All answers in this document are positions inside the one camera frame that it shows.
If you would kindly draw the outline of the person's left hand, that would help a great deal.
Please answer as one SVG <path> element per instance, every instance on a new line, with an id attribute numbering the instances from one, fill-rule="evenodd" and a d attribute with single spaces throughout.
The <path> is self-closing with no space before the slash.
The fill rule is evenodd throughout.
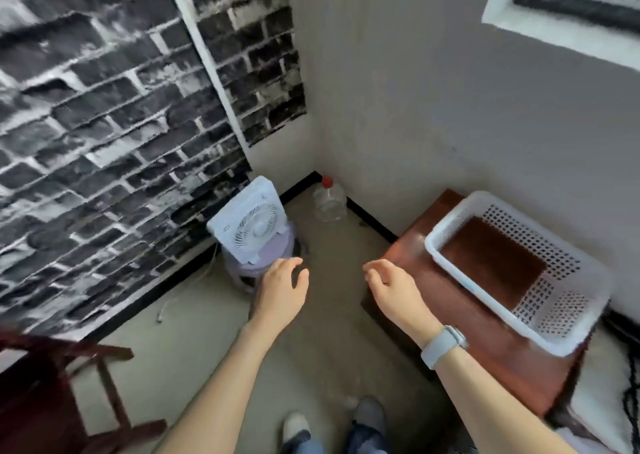
<path id="1" fill-rule="evenodd" d="M 301 311 L 304 302 L 297 302 L 292 289 L 302 267 L 301 257 L 277 259 L 262 277 L 253 303 L 250 322 L 260 335 L 273 342 Z"/>

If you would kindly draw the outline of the brown wooden table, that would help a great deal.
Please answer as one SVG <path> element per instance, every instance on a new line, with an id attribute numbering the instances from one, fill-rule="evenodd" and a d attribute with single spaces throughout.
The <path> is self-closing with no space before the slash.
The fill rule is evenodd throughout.
<path id="1" fill-rule="evenodd" d="M 424 246 L 434 226 L 464 199 L 445 189 L 382 255 L 415 280 L 419 304 L 445 325 L 460 329 L 468 352 L 509 393 L 539 418 L 559 404 L 585 350 L 556 357 L 509 328 L 486 305 L 435 263 Z"/>

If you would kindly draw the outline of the person's left forearm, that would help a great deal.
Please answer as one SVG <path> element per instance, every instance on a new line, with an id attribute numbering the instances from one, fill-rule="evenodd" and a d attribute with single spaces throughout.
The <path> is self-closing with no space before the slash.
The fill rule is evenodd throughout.
<path id="1" fill-rule="evenodd" d="M 156 454 L 234 454 L 257 375 L 282 326 L 253 318 Z"/>

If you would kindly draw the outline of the grey smartwatch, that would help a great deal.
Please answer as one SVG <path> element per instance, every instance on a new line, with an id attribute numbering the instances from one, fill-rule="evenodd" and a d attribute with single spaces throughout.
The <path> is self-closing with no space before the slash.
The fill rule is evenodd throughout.
<path id="1" fill-rule="evenodd" d="M 445 325 L 443 330 L 420 353 L 420 358 L 428 369 L 434 371 L 437 361 L 454 348 L 468 348 L 468 340 L 463 333 L 454 326 Z"/>

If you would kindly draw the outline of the dark red wooden chair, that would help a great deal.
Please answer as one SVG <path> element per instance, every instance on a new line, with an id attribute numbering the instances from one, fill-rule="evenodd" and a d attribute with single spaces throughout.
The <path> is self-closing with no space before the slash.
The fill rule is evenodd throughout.
<path id="1" fill-rule="evenodd" d="M 108 360 L 129 361 L 131 348 L 0 330 L 0 353 L 26 356 L 0 372 L 0 454 L 117 454 L 167 431 L 165 419 L 133 425 L 108 370 Z M 89 434 L 71 388 L 95 366 L 116 428 Z"/>

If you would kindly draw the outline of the person's left grey shoe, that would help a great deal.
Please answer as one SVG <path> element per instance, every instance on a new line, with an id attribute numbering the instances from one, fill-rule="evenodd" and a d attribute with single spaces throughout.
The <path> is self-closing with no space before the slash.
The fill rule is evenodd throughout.
<path id="1" fill-rule="evenodd" d="M 282 446 L 297 445 L 310 439 L 310 426 L 304 414 L 295 411 L 288 414 L 282 424 Z"/>

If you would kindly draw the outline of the person's right forearm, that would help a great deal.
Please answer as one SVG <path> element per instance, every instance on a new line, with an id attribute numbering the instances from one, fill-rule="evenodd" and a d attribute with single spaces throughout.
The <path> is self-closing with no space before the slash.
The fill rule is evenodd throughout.
<path id="1" fill-rule="evenodd" d="M 435 371 L 480 454 L 577 454 L 462 347 Z"/>

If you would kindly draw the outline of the white cushion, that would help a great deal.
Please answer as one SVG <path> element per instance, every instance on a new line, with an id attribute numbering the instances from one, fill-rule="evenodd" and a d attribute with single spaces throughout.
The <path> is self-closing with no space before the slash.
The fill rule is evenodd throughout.
<path id="1" fill-rule="evenodd" d="M 615 454 L 640 454 L 640 361 L 605 327 L 591 336 L 570 411 Z"/>

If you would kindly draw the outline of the person's grey shoe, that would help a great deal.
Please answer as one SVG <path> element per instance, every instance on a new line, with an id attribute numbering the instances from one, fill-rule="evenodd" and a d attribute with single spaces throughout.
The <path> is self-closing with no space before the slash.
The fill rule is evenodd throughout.
<path id="1" fill-rule="evenodd" d="M 297 445 L 310 439 L 310 426 L 304 414 L 295 411 L 288 414 L 282 424 L 282 446 Z"/>
<path id="2" fill-rule="evenodd" d="M 381 402 L 366 395 L 358 402 L 352 418 L 355 426 L 364 426 L 384 436 L 387 434 L 387 417 Z"/>

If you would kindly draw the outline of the white perforated plastic basket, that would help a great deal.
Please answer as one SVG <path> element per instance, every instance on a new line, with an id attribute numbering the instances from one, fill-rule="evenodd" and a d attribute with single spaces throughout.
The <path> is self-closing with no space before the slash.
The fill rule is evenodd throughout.
<path id="1" fill-rule="evenodd" d="M 556 357 L 586 340 L 613 289 L 603 264 L 486 191 L 460 201 L 425 248 L 504 323 Z"/>

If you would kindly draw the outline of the white box fan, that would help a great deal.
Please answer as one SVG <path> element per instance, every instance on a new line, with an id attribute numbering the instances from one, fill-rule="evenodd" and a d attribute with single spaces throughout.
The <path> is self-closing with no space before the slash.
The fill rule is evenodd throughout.
<path id="1" fill-rule="evenodd" d="M 257 176 L 206 223 L 208 232 L 240 264 L 256 264 L 277 234 L 289 230 L 284 206 L 273 183 Z"/>

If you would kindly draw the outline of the person's right hand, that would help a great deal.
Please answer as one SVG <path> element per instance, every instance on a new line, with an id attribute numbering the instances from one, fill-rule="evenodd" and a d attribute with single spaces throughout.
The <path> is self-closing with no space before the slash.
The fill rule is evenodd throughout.
<path id="1" fill-rule="evenodd" d="M 363 265 L 377 270 L 385 283 L 385 295 L 374 296 L 379 309 L 422 350 L 444 328 L 422 300 L 413 278 L 387 259 Z"/>

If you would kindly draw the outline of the purple plastic stool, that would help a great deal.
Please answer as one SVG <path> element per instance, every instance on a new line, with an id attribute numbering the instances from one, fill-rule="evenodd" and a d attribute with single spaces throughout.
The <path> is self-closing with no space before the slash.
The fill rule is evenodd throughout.
<path id="1" fill-rule="evenodd" d="M 259 252 L 255 264 L 241 264 L 230 252 L 222 250 L 223 264 L 236 288 L 255 293 L 264 274 L 271 265 L 280 258 L 300 256 L 301 243 L 296 233 L 296 225 L 289 220 L 284 234 L 275 234 Z"/>

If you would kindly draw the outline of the blue jeans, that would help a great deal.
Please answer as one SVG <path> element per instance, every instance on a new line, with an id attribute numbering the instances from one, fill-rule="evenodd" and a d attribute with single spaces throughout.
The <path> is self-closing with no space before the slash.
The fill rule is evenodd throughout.
<path id="1" fill-rule="evenodd" d="M 327 454 L 322 443 L 315 439 L 308 426 L 297 426 L 293 434 L 283 434 L 279 454 Z M 387 442 L 379 431 L 353 423 L 341 454 L 388 454 Z"/>

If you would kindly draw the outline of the person's right grey shoe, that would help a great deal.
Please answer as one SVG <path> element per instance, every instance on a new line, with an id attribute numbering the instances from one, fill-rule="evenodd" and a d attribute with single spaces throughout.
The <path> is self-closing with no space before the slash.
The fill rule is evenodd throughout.
<path id="1" fill-rule="evenodd" d="M 384 436 L 387 434 L 387 417 L 381 402 L 366 395 L 358 402 L 352 418 L 355 426 L 364 426 Z"/>

